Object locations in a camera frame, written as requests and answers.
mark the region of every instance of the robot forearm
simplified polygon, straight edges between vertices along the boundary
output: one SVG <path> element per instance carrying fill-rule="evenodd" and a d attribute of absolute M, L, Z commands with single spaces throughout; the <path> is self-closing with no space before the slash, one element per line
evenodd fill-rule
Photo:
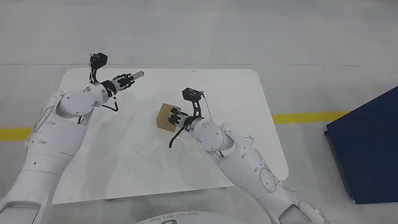
<path fill-rule="evenodd" d="M 90 64 L 98 69 L 106 63 L 107 56 L 96 55 L 91 57 Z M 29 136 L 24 166 L 11 190 L 0 201 L 0 223 L 49 221 L 55 189 L 84 140 L 94 108 L 144 75 L 143 72 L 119 75 L 100 83 L 95 78 L 96 69 L 94 73 L 92 69 L 90 75 L 94 81 L 85 89 L 66 93 L 59 90 L 42 110 Z"/>
<path fill-rule="evenodd" d="M 184 99 L 193 101 L 194 108 L 195 106 L 199 108 L 199 111 L 194 110 L 194 112 L 200 113 L 198 101 L 201 95 L 203 92 L 189 88 L 183 91 Z M 273 224 L 328 223 L 321 211 L 311 207 L 308 202 L 299 200 L 295 193 L 279 182 L 260 153 L 232 125 L 223 123 L 221 126 L 216 126 L 211 120 L 200 115 L 189 116 L 175 110 L 172 110 L 169 121 L 188 131 L 196 141 L 200 142 L 224 175 L 251 195 L 265 210 Z M 234 145 L 235 151 L 228 156 L 218 154 Z M 294 214 L 294 210 L 299 214 L 294 216 L 291 222 L 289 217 Z"/>

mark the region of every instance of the white tabletop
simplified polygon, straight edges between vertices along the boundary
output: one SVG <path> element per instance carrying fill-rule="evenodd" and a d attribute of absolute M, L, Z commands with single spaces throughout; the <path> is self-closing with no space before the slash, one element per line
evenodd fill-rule
<path fill-rule="evenodd" d="M 116 95 L 118 112 L 95 109 L 81 149 L 62 175 L 54 204 L 232 186 L 188 133 L 169 149 L 174 134 L 156 127 L 162 103 L 192 114 L 192 104 L 181 94 L 187 87 L 205 91 L 215 123 L 229 122 L 242 135 L 254 137 L 254 147 L 275 176 L 286 179 L 289 170 L 256 72 L 102 68 L 97 78 L 139 70 L 145 76 Z M 60 89 L 84 88 L 89 74 L 88 68 L 67 71 Z M 209 117 L 205 102 L 200 103 L 202 115 Z"/>

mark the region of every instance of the concrete floor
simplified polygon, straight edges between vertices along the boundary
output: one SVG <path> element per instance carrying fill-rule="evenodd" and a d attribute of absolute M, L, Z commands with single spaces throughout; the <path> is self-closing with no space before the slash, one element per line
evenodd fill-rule
<path fill-rule="evenodd" d="M 398 0 L 0 0 L 0 128 L 31 126 L 62 75 L 93 52 L 109 67 L 251 68 L 271 112 L 353 109 L 397 85 Z M 397 223 L 398 205 L 355 205 L 326 123 L 277 126 L 286 185 L 338 223 Z M 0 195 L 22 142 L 0 142 Z M 52 223 L 134 223 L 199 210 L 267 215 L 237 188 L 56 205 Z"/>

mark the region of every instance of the brown box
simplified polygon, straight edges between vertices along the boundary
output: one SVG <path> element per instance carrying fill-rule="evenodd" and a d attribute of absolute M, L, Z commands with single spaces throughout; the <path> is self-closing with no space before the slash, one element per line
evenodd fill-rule
<path fill-rule="evenodd" d="M 156 118 L 156 125 L 159 128 L 162 128 L 166 131 L 171 131 L 174 133 L 176 126 L 169 123 L 169 117 L 172 114 L 170 111 L 173 108 L 176 108 L 179 111 L 181 111 L 181 108 L 179 108 L 178 106 L 172 106 L 172 105 L 163 103 L 163 105 L 160 108 L 160 111 L 157 115 L 157 118 Z"/>

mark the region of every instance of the yellow stripe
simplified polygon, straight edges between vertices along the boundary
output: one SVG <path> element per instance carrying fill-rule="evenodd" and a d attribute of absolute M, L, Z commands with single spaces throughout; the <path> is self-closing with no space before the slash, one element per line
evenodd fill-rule
<path fill-rule="evenodd" d="M 26 140 L 31 131 L 32 128 L 0 129 L 0 142 Z"/>
<path fill-rule="evenodd" d="M 322 113 L 291 113 L 274 114 L 272 118 L 275 124 L 299 124 L 309 122 L 327 122 L 334 121 L 349 111 L 327 111 Z"/>
<path fill-rule="evenodd" d="M 275 124 L 299 124 L 334 121 L 347 113 L 349 113 L 349 111 L 274 114 L 272 118 Z M 32 128 L 0 129 L 0 142 L 25 141 L 29 137 L 31 131 Z"/>

